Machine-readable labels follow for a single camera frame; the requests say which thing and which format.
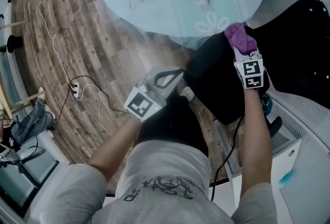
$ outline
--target black chair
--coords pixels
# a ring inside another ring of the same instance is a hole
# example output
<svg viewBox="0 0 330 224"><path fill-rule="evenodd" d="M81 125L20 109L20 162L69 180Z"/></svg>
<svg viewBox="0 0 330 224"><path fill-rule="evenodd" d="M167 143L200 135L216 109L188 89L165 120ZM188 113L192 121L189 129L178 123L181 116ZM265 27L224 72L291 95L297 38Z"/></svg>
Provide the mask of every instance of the black chair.
<svg viewBox="0 0 330 224"><path fill-rule="evenodd" d="M327 108L329 29L329 15L318 0L300 0L260 28L245 27L246 33L257 41L276 90L301 95ZM219 33L201 46L184 71L188 86L225 125L244 115L243 88L233 65L234 57L224 33ZM264 73L264 87L259 95L268 88L268 76Z"/></svg>

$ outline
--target pink cloth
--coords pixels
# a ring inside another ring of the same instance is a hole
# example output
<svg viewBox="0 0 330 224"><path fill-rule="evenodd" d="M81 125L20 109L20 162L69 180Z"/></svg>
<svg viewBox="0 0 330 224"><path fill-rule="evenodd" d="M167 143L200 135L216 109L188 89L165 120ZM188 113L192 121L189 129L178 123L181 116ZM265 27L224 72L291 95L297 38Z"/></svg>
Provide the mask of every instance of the pink cloth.
<svg viewBox="0 0 330 224"><path fill-rule="evenodd" d="M243 55L257 50L256 40L246 34L244 25L241 23L229 25L225 30L225 36L231 47L234 49L233 46L235 46Z"/></svg>

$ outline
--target sneaker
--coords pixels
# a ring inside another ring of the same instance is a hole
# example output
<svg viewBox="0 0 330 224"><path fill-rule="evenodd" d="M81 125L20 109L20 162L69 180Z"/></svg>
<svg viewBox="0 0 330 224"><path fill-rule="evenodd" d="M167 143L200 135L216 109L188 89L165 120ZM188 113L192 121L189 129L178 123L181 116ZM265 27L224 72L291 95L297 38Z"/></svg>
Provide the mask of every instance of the sneaker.
<svg viewBox="0 0 330 224"><path fill-rule="evenodd" d="M43 89L43 87L41 86L39 88L39 93L41 93L43 91L45 91L45 89ZM42 94L42 95L38 96L38 98L42 99L42 101L45 102L45 94Z"/></svg>
<svg viewBox="0 0 330 224"><path fill-rule="evenodd" d="M55 114L51 111L50 107L49 107L47 104L44 104L44 108L45 108L45 111L46 111L46 112L49 112L49 113L52 114L53 119L55 120L56 116L55 116Z"/></svg>
<svg viewBox="0 0 330 224"><path fill-rule="evenodd" d="M194 92L191 90L191 88L189 86L187 86L181 93L180 96L184 96L188 99L188 101L190 102L194 97L195 94Z"/></svg>

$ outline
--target power strip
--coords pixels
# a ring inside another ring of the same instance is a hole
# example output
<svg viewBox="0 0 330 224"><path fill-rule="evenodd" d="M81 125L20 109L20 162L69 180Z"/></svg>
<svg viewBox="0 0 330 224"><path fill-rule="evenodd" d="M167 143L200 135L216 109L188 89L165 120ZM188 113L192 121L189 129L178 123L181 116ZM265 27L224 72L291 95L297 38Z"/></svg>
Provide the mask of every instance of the power strip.
<svg viewBox="0 0 330 224"><path fill-rule="evenodd" d="M79 82L76 82L72 85L72 91L74 93L74 97L78 99L81 92Z"/></svg>

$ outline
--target gray t-shirt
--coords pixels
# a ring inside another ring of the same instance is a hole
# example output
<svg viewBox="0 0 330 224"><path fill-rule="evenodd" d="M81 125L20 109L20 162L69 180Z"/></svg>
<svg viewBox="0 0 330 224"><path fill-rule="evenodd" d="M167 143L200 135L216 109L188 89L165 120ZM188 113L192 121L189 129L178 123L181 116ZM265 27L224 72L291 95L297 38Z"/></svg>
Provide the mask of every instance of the gray t-shirt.
<svg viewBox="0 0 330 224"><path fill-rule="evenodd" d="M209 182L209 161L199 150L147 141L129 156L114 202L102 208L107 183L98 170L71 165L40 220L44 224L277 223L270 184L250 188L230 218L208 199Z"/></svg>

